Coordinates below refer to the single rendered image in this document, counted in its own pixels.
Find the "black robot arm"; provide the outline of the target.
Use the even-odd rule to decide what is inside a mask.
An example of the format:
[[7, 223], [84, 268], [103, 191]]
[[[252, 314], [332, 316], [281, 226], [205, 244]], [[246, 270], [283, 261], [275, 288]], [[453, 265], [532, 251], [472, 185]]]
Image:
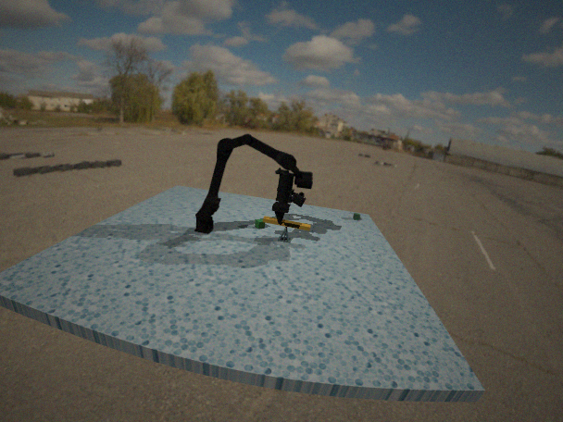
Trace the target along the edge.
[[[278, 168], [275, 173], [280, 174], [279, 185], [282, 187], [293, 187], [293, 182], [298, 188], [311, 189], [313, 184], [313, 172], [311, 171], [300, 171], [296, 166], [296, 159], [287, 153], [276, 150], [273, 147], [262, 143], [257, 138], [253, 137], [251, 134], [246, 134], [244, 136], [230, 139], [225, 138], [219, 141], [217, 146], [217, 162], [215, 165], [212, 181], [210, 184], [209, 192], [203, 202], [200, 210], [197, 212], [196, 216], [196, 229], [194, 231], [209, 233], [214, 229], [213, 214], [219, 208], [219, 202], [221, 198], [218, 198], [219, 186], [222, 180], [224, 168], [226, 162], [231, 155], [233, 148], [248, 145], [254, 147], [260, 153], [267, 155], [272, 158], [276, 163], [280, 164], [283, 170]], [[293, 173], [289, 173], [291, 170]], [[295, 176], [295, 179], [294, 179]], [[306, 200], [305, 194], [303, 192], [296, 193], [294, 189], [290, 193], [288, 202], [295, 203], [296, 205], [302, 207], [304, 201]]]

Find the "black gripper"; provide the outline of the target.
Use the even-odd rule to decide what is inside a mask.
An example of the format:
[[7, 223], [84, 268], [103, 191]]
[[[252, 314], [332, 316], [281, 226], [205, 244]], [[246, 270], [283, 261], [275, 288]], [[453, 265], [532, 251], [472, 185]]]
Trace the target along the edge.
[[273, 204], [272, 211], [275, 212], [279, 224], [282, 223], [284, 214], [289, 212], [290, 205], [287, 204], [287, 202], [292, 190], [293, 187], [282, 187], [278, 185], [276, 201], [279, 202]]

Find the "yellow rectangular bar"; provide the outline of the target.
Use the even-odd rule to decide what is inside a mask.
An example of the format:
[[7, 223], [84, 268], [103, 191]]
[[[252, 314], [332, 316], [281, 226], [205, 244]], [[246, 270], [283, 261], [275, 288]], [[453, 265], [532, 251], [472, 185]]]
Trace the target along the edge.
[[279, 224], [277, 218], [275, 218], [275, 217], [264, 216], [263, 222], [269, 223], [269, 224], [280, 225], [280, 226], [284, 226], [284, 227], [289, 227], [289, 228], [294, 228], [294, 229], [310, 231], [310, 225], [309, 224], [294, 222], [294, 221], [285, 220], [285, 219], [283, 219], [281, 224]]

